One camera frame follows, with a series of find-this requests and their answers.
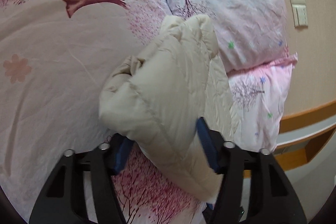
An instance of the bed sheet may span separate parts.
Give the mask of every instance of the bed sheet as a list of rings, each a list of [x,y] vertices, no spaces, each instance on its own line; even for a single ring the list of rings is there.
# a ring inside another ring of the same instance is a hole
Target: bed sheet
[[[0,185],[26,221],[62,152],[92,150],[110,135],[98,121],[103,83],[170,14],[165,0],[0,0]],[[140,206],[144,183],[154,189]],[[201,217],[203,204],[138,150],[115,186],[127,223],[197,223]],[[94,219],[90,194],[87,201]]]

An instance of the bed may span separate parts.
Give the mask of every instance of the bed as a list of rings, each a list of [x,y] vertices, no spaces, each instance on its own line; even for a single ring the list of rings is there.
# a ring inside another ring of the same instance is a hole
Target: bed
[[[28,221],[39,189],[35,185],[27,187],[27,184],[33,178],[42,186],[59,155],[69,145],[80,152],[109,138],[112,133],[97,121],[97,97],[101,86],[111,68],[149,43],[164,16],[171,15],[173,9],[167,0],[0,0],[0,8],[0,51],[4,57],[2,92],[7,94],[1,102],[4,107],[0,130],[4,141],[0,146],[0,185],[15,210]],[[26,28],[25,22],[32,23],[32,28]],[[111,38],[120,43],[111,43]],[[22,47],[24,40],[33,41],[34,45]],[[280,42],[277,41],[279,47],[286,51],[286,44]],[[232,49],[233,44],[230,42],[228,47]],[[263,92],[259,90],[260,85],[271,79],[274,71],[286,71],[290,81],[295,57],[290,60],[281,59],[288,56],[277,57],[280,60],[274,63],[267,60],[262,67],[252,70],[241,67],[239,72],[229,72],[233,96],[242,115],[255,105],[255,95]],[[270,72],[270,78],[263,78],[263,70]],[[246,91],[253,96],[242,96]],[[280,118],[281,111],[276,119],[273,113],[266,113],[266,119],[273,121],[274,132]],[[25,132],[34,134],[27,138]],[[39,132],[48,133],[43,141]],[[265,142],[260,132],[252,134],[257,140],[253,144],[255,149],[267,145],[271,150],[275,148],[274,140]],[[25,165],[29,165],[29,169],[22,170]],[[136,178],[136,188],[130,184],[134,170],[146,174]],[[199,223],[202,219],[205,203],[169,182],[138,148],[132,151],[127,168],[113,182],[127,223]],[[160,202],[153,203],[153,198],[146,200],[137,194],[151,183],[166,193],[164,198],[160,196]],[[89,187],[86,189],[89,214],[94,221]],[[185,200],[182,207],[176,206],[180,200]],[[8,212],[12,210],[10,206],[7,208]],[[12,217],[24,223],[15,211]]]

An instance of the green flower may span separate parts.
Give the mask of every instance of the green flower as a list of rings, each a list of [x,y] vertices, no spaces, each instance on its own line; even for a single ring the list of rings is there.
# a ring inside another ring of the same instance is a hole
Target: green flower
[[[234,42],[232,40],[229,42],[229,48],[230,49],[235,48],[235,44],[234,44]]]

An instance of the silver screw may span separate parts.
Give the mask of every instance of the silver screw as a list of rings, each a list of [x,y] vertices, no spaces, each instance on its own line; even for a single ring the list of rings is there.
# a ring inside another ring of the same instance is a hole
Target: silver screw
[[[263,155],[270,155],[271,152],[267,148],[261,148],[259,152]]]
[[[64,151],[63,155],[66,156],[66,157],[70,157],[70,156],[72,156],[74,153],[75,153],[74,150],[72,150],[72,149],[68,149],[68,150],[65,150],[65,151]]]
[[[99,149],[100,150],[106,150],[110,148],[110,144],[109,143],[102,143],[99,145]]]
[[[226,148],[234,148],[236,145],[233,142],[225,142],[224,146]]]

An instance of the beige wall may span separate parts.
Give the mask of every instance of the beige wall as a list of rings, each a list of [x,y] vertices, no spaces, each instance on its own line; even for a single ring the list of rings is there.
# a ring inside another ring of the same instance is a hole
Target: beige wall
[[[287,5],[287,42],[299,62],[293,71],[285,115],[336,99],[336,0],[306,0],[308,28],[294,28]]]

